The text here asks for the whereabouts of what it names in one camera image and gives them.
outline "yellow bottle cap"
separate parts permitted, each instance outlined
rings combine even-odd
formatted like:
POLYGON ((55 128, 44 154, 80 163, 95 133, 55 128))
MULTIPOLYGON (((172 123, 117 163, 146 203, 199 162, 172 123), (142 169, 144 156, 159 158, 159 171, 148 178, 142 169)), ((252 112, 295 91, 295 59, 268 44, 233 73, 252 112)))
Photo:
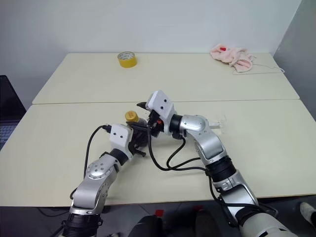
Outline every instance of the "yellow bottle cap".
POLYGON ((135 111, 127 111, 125 113, 125 118, 128 122, 138 122, 138 115, 135 111))

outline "roll of tape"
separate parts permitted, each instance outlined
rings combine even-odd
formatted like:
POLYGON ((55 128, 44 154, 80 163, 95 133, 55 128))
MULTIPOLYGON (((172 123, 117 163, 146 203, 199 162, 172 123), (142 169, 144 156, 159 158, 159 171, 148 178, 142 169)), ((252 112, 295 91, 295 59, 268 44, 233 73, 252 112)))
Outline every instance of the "roll of tape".
POLYGON ((122 52, 118 55, 119 64, 124 68, 131 68, 137 64, 135 53, 122 52))

